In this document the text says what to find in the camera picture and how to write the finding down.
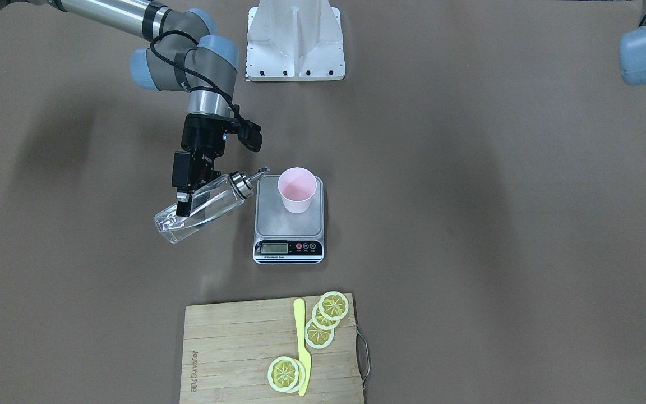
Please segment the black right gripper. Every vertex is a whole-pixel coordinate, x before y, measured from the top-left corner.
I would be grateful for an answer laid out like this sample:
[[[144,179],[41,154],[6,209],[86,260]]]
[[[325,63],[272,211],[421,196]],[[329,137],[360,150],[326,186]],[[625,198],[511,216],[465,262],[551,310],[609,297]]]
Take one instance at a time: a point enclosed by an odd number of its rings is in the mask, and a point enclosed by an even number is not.
[[[189,113],[184,121],[181,151],[175,151],[172,186],[177,189],[176,215],[191,215],[194,192],[218,178],[214,161],[225,153],[225,136],[232,128],[230,118]]]

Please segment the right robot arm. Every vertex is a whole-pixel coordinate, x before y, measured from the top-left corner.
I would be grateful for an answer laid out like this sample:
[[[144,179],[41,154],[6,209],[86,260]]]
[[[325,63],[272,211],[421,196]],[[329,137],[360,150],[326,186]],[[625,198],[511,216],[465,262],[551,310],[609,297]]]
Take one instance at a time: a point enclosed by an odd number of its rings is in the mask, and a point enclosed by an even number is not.
[[[245,120],[233,102],[238,48],[217,35],[208,13],[199,8],[177,11],[157,1],[50,1],[49,5],[146,39],[148,47],[134,51],[129,61],[135,83],[144,89],[190,95],[172,172],[177,217],[194,215],[203,187],[222,175],[214,164],[225,153],[228,135],[236,135],[255,153],[261,149],[261,129]]]

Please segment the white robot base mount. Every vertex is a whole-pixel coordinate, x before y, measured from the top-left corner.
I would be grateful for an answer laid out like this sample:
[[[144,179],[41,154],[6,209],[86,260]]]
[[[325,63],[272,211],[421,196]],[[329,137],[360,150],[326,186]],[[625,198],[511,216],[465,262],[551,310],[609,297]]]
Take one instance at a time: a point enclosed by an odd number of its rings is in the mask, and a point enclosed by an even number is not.
[[[247,28],[247,80],[344,79],[341,13],[330,2],[261,1],[248,10]]]

